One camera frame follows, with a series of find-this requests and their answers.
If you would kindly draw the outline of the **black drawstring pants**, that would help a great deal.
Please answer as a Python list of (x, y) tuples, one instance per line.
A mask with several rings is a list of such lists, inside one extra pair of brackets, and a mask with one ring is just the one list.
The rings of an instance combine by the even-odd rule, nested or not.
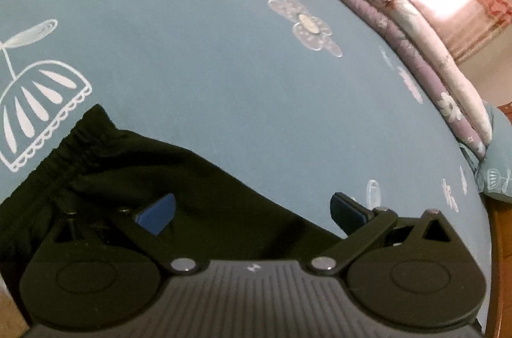
[(165, 239), (200, 263), (306, 260), (337, 243), (194, 152), (94, 106), (1, 205), (1, 274), (28, 324), (91, 330), (149, 306), (170, 272), (109, 243), (109, 197), (172, 193)]

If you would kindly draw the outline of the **teal pillow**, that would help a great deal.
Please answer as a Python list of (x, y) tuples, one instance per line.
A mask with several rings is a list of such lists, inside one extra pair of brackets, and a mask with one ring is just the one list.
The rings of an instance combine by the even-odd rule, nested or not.
[(478, 190), (492, 199), (511, 203), (512, 132), (507, 116), (498, 108), (484, 102), (493, 129), (493, 138), (483, 158), (479, 159), (465, 144), (460, 143), (462, 155), (468, 162)]

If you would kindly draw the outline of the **wooden headboard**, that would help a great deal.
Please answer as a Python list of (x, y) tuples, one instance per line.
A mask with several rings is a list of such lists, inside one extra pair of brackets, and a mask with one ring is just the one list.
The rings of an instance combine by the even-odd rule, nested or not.
[(491, 234), (491, 286), (486, 337), (511, 337), (511, 204), (486, 198)]

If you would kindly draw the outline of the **teal patterned bed sheet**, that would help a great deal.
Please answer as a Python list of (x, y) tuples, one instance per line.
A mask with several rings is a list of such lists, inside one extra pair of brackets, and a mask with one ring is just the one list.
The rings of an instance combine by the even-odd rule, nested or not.
[(437, 208), (489, 277), (450, 93), (383, 31), (341, 0), (1, 0), (1, 196), (100, 105), (332, 233), (336, 191)]

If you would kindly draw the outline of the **pink purple folded quilt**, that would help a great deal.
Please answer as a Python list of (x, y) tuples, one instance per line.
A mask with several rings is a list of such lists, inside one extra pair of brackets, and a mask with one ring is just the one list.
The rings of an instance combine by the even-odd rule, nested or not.
[(408, 0), (340, 1), (386, 40), (456, 138), (483, 158), (493, 135), (484, 101), (419, 11)]

